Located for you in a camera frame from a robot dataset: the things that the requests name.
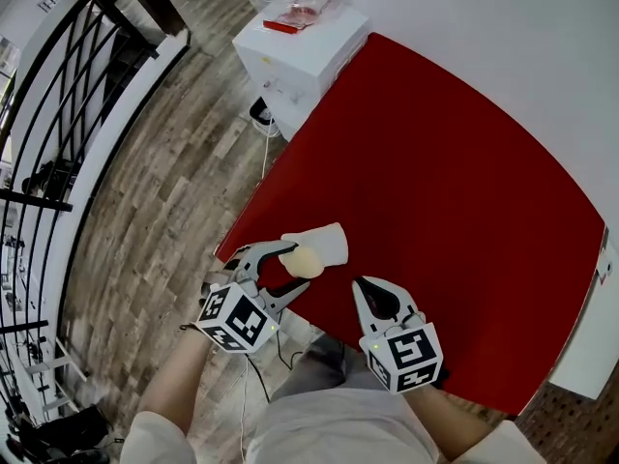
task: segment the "metal railing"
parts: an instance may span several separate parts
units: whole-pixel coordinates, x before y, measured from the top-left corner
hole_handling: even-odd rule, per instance
[[[156,46],[149,43],[110,0],[77,0],[60,23],[50,32],[18,87],[15,88],[15,77],[12,79],[4,97],[6,100],[3,101],[3,104],[0,104],[0,126],[2,126],[0,130],[0,153],[7,145],[12,129],[15,127],[15,120],[22,111],[21,108],[24,106],[26,97],[33,88],[38,74],[44,68],[52,50],[60,45],[64,37],[67,37],[65,56],[46,85],[42,99],[32,110],[16,158],[13,160],[13,177],[7,188],[0,188],[0,199],[5,200],[0,226],[0,234],[3,240],[2,245],[0,245],[0,268],[4,267],[5,261],[7,263],[5,268],[9,268],[8,270],[0,270],[0,275],[8,277],[15,298],[14,301],[16,301],[17,281],[22,280],[19,275],[19,267],[23,266],[24,269],[27,269],[25,284],[22,284],[25,288],[25,297],[22,298],[25,321],[21,324],[21,327],[15,328],[19,324],[16,315],[16,303],[13,304],[12,322],[5,318],[3,307],[0,306],[0,332],[2,333],[0,357],[3,358],[2,361],[8,368],[6,371],[2,370],[1,378],[5,390],[12,386],[11,390],[14,392],[18,392],[18,390],[15,367],[8,352],[7,335],[12,334],[14,336],[18,357],[20,356],[19,349],[23,348],[24,345],[26,351],[29,351],[31,348],[39,349],[42,343],[41,327],[45,323],[42,319],[44,281],[54,229],[59,217],[72,210],[72,205],[65,202],[65,196],[71,189],[74,177],[85,159],[89,141],[96,135],[97,127],[104,120],[106,112],[109,112],[111,106],[119,97],[118,88],[124,87],[123,84],[136,73],[138,67],[148,57],[158,57]],[[112,51],[109,52],[110,58],[103,70],[95,76],[93,74],[93,63],[98,57],[101,57],[102,50],[110,49],[112,40],[116,40],[116,42]],[[110,86],[110,83],[106,80],[109,80],[112,68],[119,68],[120,58],[127,50],[132,52],[132,59],[123,63],[124,70],[122,71],[123,67],[120,67],[122,72],[116,76],[116,80]],[[58,91],[58,87],[60,90],[58,106],[48,126],[43,129],[44,134],[43,139],[41,139],[40,123],[37,122],[42,110],[44,110],[44,105],[56,101],[52,92]],[[105,91],[104,98],[102,101],[97,101],[95,106],[99,108],[99,113],[94,115],[94,119],[91,120],[92,108],[95,103],[93,97],[102,88]],[[52,135],[54,130],[57,131],[57,137]],[[44,160],[46,150],[49,152],[50,143],[57,147],[57,156],[53,163],[50,160],[46,164],[47,169],[42,176],[43,172],[39,167]],[[31,165],[23,166],[26,147],[29,146],[32,150],[33,145],[38,145],[34,162]],[[69,152],[68,159],[63,158],[66,151]],[[20,166],[22,173],[24,170],[25,173],[29,173],[29,177],[22,182],[23,187],[18,188],[22,191],[15,190],[15,179]],[[39,191],[43,193],[41,195],[31,194],[37,188],[40,188]],[[6,239],[8,237],[8,215],[12,204],[20,205],[21,211],[19,212],[16,232],[14,230],[11,234],[11,242],[15,245],[15,256],[10,262],[6,259],[7,256],[3,258],[3,253],[8,253],[10,250],[10,247],[6,244]],[[51,227],[46,236],[44,247],[39,246],[37,248],[37,236],[41,228],[44,211],[53,212]],[[28,212],[36,212],[36,216],[32,235],[25,236],[30,246],[27,251],[24,251],[26,249],[23,244],[24,220]],[[41,251],[44,254],[41,269],[33,270],[35,254]],[[36,274],[39,282],[37,284],[38,294],[35,294],[35,298],[30,297],[33,289],[33,274]],[[31,304],[37,305],[36,318],[30,317]],[[33,359],[29,352],[26,352],[26,357],[28,364],[32,365]],[[43,377],[39,375],[39,378],[44,397]]]

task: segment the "white sleeve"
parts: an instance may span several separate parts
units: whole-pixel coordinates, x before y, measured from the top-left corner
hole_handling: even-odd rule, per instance
[[[121,464],[195,464],[195,452],[185,434],[172,421],[148,411],[133,420]]]
[[[454,464],[543,464],[545,460],[511,421],[503,421]]]

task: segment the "white cabinet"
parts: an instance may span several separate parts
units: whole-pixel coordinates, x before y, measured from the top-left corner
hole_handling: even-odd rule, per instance
[[[340,6],[296,35],[267,29],[264,19],[257,15],[233,43],[283,137],[290,140],[366,42],[368,18]]]

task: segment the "red tablecloth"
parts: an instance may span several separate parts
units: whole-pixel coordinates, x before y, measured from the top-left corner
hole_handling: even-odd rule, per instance
[[[452,371],[446,390],[512,414],[568,339],[604,233],[574,180],[517,122],[376,34],[278,159],[218,257],[334,221],[348,237],[349,263],[328,269],[291,308],[358,347],[353,277],[406,287],[438,332]],[[281,279],[276,267],[267,279]]]

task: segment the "wooden floor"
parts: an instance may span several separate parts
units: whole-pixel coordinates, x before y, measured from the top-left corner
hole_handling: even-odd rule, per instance
[[[70,374],[67,382],[80,404],[102,408],[119,436],[129,429],[179,325],[196,317],[202,278],[260,180],[265,150],[265,138],[248,117],[256,93],[231,45],[253,15],[249,0],[172,2],[192,30],[192,49],[149,102],[103,181],[78,245],[62,317],[62,336],[92,374],[85,385]],[[280,138],[270,142],[269,163],[283,147]],[[312,330],[295,318],[284,330],[291,335],[282,336],[289,359]],[[276,343],[255,360],[272,392],[287,374]],[[200,463],[241,461],[245,368],[243,357],[212,353],[190,435]],[[266,405],[253,372],[248,394],[245,446]],[[505,417],[458,403],[492,423]],[[527,413],[529,436],[541,431],[542,411],[547,405]],[[552,443],[545,437],[534,445]],[[108,450],[118,455],[118,446]]]

